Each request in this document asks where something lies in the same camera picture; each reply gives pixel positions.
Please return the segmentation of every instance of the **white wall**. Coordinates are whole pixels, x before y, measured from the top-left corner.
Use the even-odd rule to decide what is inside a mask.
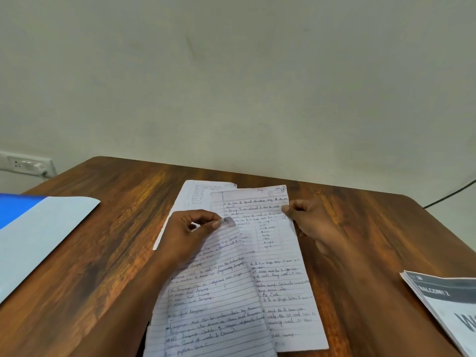
[[[475,12],[476,0],[0,0],[0,149],[53,157],[58,172],[111,155],[426,204],[476,177]],[[21,189],[4,175],[0,191]]]

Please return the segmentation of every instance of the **forearm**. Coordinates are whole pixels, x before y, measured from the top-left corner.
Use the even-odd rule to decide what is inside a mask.
[[[155,251],[73,355],[135,356],[158,294],[177,267],[166,253]]]
[[[341,277],[383,356],[459,356],[455,348],[352,246],[338,252]]]

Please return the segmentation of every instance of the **black cable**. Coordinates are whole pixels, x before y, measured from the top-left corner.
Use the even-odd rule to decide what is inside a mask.
[[[441,199],[438,199],[436,202],[433,202],[433,203],[431,203],[431,204],[428,204],[427,206],[423,207],[423,209],[426,209],[426,208],[429,208],[429,207],[431,207],[431,206],[434,206],[435,204],[438,204],[439,202],[442,202],[443,200],[448,199],[449,197],[452,197],[452,196],[454,196],[455,194],[458,194],[459,192],[461,192],[461,191],[465,190],[466,188],[469,188],[470,186],[472,186],[474,183],[476,183],[476,179],[473,180],[471,183],[469,183],[469,184],[463,186],[461,189],[458,189],[457,191],[455,191],[455,192],[453,192],[453,193],[451,193],[451,194],[448,194],[446,197],[443,197],[443,198],[441,198]]]

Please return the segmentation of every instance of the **lined paper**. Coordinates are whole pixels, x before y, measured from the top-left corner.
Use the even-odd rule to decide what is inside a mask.
[[[286,186],[213,193],[212,210],[243,232],[245,256],[278,352],[328,348],[292,222]]]
[[[233,219],[223,219],[173,277],[166,328],[162,299],[148,328],[147,356],[277,356],[241,238]]]
[[[160,230],[158,237],[154,243],[153,250],[157,249],[157,246],[164,233],[165,226],[169,221],[170,216],[177,210],[190,210],[190,209],[205,209],[210,210],[210,195],[212,192],[220,192],[224,190],[236,189],[236,184],[228,182],[211,182],[207,180],[186,180],[183,183],[182,189],[178,193],[178,196],[172,206],[172,209],[164,222],[164,226]]]

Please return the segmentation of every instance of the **wood grain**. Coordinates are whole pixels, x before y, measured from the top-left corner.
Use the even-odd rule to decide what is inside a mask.
[[[292,199],[322,198],[333,220],[390,281],[392,293],[431,320],[441,338],[445,334],[398,273],[476,276],[476,254],[405,196],[100,156],[27,192],[101,203],[0,305],[0,356],[70,356],[92,346],[134,285],[147,283],[152,246],[187,179],[243,188],[286,184]],[[368,328],[372,321],[362,316],[332,261],[312,240],[299,243],[330,349],[281,356],[381,355],[380,337]],[[134,341],[121,336],[121,342],[138,344],[145,325],[131,321],[130,329]]]

